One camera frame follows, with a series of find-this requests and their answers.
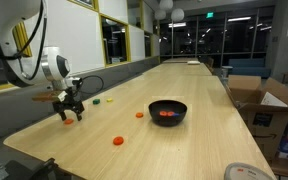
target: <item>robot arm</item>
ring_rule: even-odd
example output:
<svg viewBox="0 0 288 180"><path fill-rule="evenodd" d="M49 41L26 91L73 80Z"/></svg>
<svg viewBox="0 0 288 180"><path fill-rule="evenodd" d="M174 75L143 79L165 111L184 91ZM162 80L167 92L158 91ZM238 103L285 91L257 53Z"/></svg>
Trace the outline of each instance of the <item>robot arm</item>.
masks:
<svg viewBox="0 0 288 180"><path fill-rule="evenodd" d="M72 78L68 75L70 69L67 59L61 56L58 47L44 47L46 35L46 3L45 0L0 0L0 58L4 65L7 80L19 87L26 87L34 84L52 82L53 90L47 92L47 97L60 95L55 99L33 98L33 100L52 101L53 107L62 120L66 119L65 109L74 111L81 119L84 110L81 101L74 100L72 87L81 86L82 79ZM39 13L39 18L34 31L27 44L22 50L18 50L12 35L13 28L20 22L30 19ZM34 39L38 27L43 19L43 32L38 52L33 57L23 57L23 50Z"/></svg>

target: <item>long table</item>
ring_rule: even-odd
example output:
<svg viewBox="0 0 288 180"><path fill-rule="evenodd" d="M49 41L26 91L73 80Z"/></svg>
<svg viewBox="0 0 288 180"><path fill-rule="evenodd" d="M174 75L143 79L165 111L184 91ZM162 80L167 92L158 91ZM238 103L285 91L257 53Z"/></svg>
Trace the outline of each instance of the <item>long table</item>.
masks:
<svg viewBox="0 0 288 180"><path fill-rule="evenodd" d="M187 63L188 61L198 61L198 58L173 58L163 61L163 63Z"/></svg>
<svg viewBox="0 0 288 180"><path fill-rule="evenodd" d="M43 161L53 157L61 169L85 179L223 179L233 162L274 177L218 77L184 70L200 66L179 67L162 64L84 101L80 122L64 125L54 115L4 144ZM96 98L101 103L93 105ZM178 126L152 122L148 105L162 99L187 105ZM135 117L137 112L144 117ZM125 142L115 146L116 136Z"/></svg>

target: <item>exit sign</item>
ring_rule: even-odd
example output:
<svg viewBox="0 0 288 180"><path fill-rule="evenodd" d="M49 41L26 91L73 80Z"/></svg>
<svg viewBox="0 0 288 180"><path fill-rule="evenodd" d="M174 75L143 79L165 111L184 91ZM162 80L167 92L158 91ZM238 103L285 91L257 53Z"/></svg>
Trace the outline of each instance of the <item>exit sign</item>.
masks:
<svg viewBox="0 0 288 180"><path fill-rule="evenodd" d="M206 18L212 18L212 17L214 17L214 13L213 12L208 12L206 14Z"/></svg>

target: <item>orange object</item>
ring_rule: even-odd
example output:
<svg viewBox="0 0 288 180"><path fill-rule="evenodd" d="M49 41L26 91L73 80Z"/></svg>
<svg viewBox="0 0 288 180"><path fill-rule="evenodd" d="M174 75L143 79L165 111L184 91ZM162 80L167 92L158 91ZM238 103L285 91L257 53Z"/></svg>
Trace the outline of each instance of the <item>orange object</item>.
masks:
<svg viewBox="0 0 288 180"><path fill-rule="evenodd" d="M173 111L167 112L167 116L173 116L175 113Z"/></svg>
<svg viewBox="0 0 288 180"><path fill-rule="evenodd" d="M160 115L161 116L167 116L167 112L166 111L160 111Z"/></svg>
<svg viewBox="0 0 288 180"><path fill-rule="evenodd" d="M64 124L72 124L73 122L74 122L73 119L66 119L66 120L64 121Z"/></svg>
<svg viewBox="0 0 288 180"><path fill-rule="evenodd" d="M141 118L143 116L144 116L143 113L136 113L136 117L138 117L138 118Z"/></svg>
<svg viewBox="0 0 288 180"><path fill-rule="evenodd" d="M113 143L114 143L115 145L117 145L117 146L123 144L123 142L124 142L124 139L123 139L122 136L117 136L117 137L114 138L114 140L113 140Z"/></svg>

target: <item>green object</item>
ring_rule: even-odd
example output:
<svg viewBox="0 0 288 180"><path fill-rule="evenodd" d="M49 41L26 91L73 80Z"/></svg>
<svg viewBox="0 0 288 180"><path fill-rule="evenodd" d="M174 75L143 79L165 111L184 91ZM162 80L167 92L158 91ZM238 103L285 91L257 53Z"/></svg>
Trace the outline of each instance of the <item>green object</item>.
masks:
<svg viewBox="0 0 288 180"><path fill-rule="evenodd" d="M93 100L93 104L99 104L100 102L101 102L100 99L94 99L94 100Z"/></svg>
<svg viewBox="0 0 288 180"><path fill-rule="evenodd" d="M214 17L214 13L213 12L208 12L206 14L206 18L212 18L212 17Z"/></svg>

